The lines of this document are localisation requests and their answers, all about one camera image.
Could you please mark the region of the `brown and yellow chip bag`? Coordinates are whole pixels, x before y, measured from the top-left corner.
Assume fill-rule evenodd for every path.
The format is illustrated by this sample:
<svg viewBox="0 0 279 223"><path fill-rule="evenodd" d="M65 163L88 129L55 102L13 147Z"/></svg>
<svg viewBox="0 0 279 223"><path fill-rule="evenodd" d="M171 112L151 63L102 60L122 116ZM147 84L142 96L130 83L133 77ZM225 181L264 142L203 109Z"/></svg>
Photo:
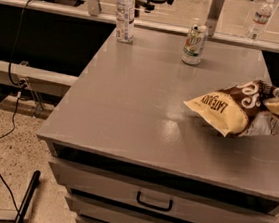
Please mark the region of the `brown and yellow chip bag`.
<svg viewBox="0 0 279 223"><path fill-rule="evenodd" d="M235 85L185 102L223 136L279 135L279 115L264 105L278 88L262 80Z"/></svg>

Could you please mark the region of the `green 7up can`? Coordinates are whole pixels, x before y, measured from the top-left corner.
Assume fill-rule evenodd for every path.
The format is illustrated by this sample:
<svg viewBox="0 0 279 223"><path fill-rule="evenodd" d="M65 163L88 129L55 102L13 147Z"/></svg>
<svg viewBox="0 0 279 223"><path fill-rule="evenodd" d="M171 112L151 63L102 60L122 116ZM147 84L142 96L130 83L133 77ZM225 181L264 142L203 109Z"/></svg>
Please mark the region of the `green 7up can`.
<svg viewBox="0 0 279 223"><path fill-rule="evenodd" d="M197 65L201 62L205 42L207 41L208 30L205 25L195 24L190 27L182 52L182 60L188 65Z"/></svg>

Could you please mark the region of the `clear water bottle background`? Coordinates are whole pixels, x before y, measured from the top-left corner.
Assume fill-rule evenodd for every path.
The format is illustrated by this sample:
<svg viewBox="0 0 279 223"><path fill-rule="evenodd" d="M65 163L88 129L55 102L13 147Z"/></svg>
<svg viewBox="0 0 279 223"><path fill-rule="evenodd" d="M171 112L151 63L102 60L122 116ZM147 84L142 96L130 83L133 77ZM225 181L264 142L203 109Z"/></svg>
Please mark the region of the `clear water bottle background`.
<svg viewBox="0 0 279 223"><path fill-rule="evenodd" d="M254 13L253 21L246 32L246 38L257 40L269 22L273 9L274 0L265 0Z"/></svg>

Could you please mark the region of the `grey drawer cabinet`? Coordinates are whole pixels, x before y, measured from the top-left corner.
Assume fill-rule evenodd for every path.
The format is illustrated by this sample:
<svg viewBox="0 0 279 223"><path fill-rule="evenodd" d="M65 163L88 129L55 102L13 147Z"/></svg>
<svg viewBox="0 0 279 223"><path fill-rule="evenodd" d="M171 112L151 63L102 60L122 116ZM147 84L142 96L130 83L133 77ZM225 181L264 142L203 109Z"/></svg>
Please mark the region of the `grey drawer cabinet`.
<svg viewBox="0 0 279 223"><path fill-rule="evenodd" d="M258 50L208 42L182 62L179 35L109 36L43 124L51 170L78 223L276 223L279 135L225 137L185 102L267 79ZM173 200L170 212L136 194Z"/></svg>

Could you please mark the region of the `clear water bottle on table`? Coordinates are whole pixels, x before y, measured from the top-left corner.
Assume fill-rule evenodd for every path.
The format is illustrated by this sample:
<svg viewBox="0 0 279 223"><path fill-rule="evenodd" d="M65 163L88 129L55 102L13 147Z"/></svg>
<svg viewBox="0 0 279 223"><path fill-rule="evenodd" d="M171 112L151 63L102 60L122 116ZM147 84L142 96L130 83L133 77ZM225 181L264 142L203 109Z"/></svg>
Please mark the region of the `clear water bottle on table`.
<svg viewBox="0 0 279 223"><path fill-rule="evenodd" d="M119 42L133 41L135 0L117 0L116 36Z"/></svg>

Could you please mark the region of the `black stand leg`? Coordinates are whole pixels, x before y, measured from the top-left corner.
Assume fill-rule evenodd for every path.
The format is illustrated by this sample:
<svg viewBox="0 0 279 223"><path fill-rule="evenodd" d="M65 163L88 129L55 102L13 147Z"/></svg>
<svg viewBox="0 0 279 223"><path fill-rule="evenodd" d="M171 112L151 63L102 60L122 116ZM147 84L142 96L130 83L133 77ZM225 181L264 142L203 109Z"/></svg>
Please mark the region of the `black stand leg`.
<svg viewBox="0 0 279 223"><path fill-rule="evenodd" d="M28 218L26 214L30 207L33 194L35 194L36 188L40 183L40 176L41 173L39 170L36 170L31 177L31 181L18 210L0 209L0 223L27 223Z"/></svg>

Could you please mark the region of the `metal bracket middle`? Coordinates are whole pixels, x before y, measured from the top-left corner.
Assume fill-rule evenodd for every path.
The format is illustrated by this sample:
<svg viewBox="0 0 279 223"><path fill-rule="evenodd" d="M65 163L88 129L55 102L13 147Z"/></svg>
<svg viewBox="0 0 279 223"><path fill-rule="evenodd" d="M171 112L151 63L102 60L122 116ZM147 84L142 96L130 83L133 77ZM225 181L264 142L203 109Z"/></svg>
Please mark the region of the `metal bracket middle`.
<svg viewBox="0 0 279 223"><path fill-rule="evenodd" d="M208 30L209 37L212 37L217 28L217 22L220 18L221 11L223 10L223 4L225 0L212 0L211 6L206 18L206 27Z"/></svg>

